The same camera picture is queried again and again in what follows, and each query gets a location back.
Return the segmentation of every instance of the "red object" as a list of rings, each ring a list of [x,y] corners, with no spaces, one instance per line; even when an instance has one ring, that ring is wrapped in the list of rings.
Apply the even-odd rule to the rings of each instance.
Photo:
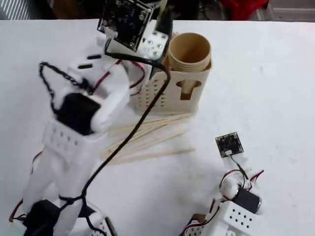
[[[23,203],[23,199],[16,205],[16,207],[14,208],[13,212],[11,213],[10,217],[9,217],[9,222],[13,222],[14,219],[17,220],[24,220],[24,216],[26,216],[25,214],[22,214],[20,216],[18,216],[17,218],[15,218],[15,213],[18,211],[20,205],[22,205]]]
[[[269,0],[220,0],[232,10],[233,21],[246,21],[259,8],[267,8]]]

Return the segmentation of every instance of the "stack of paper cups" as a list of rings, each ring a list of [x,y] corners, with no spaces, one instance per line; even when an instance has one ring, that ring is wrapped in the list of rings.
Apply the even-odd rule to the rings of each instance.
[[[197,33],[183,33],[172,39],[169,46],[169,64],[172,70],[185,73],[203,71],[210,63],[211,46],[209,41]],[[186,80],[182,93],[190,94],[197,81]]]

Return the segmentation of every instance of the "white plastic bracket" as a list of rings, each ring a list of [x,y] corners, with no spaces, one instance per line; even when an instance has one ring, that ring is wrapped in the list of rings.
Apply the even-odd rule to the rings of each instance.
[[[255,236],[259,232],[260,216],[240,207],[232,201],[220,204],[220,209],[214,219],[207,225],[201,236],[225,236],[242,234]]]

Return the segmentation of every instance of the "black circuit board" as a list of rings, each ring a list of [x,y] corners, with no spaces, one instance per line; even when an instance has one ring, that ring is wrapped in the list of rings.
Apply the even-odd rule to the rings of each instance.
[[[138,0],[106,0],[97,30],[105,28],[118,33],[115,40],[137,51],[153,10]]]
[[[226,151],[232,151],[231,155],[244,152],[241,141],[237,133],[231,133],[216,138],[216,142],[220,151],[221,157],[227,157]]]

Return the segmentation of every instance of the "mounting holes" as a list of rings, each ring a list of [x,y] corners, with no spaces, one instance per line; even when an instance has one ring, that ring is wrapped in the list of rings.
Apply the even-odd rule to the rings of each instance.
[[[93,67],[93,64],[84,64],[84,65],[79,65],[78,69],[89,69],[92,67]]]
[[[88,60],[101,59],[101,58],[102,58],[101,54],[90,55],[87,57]]]

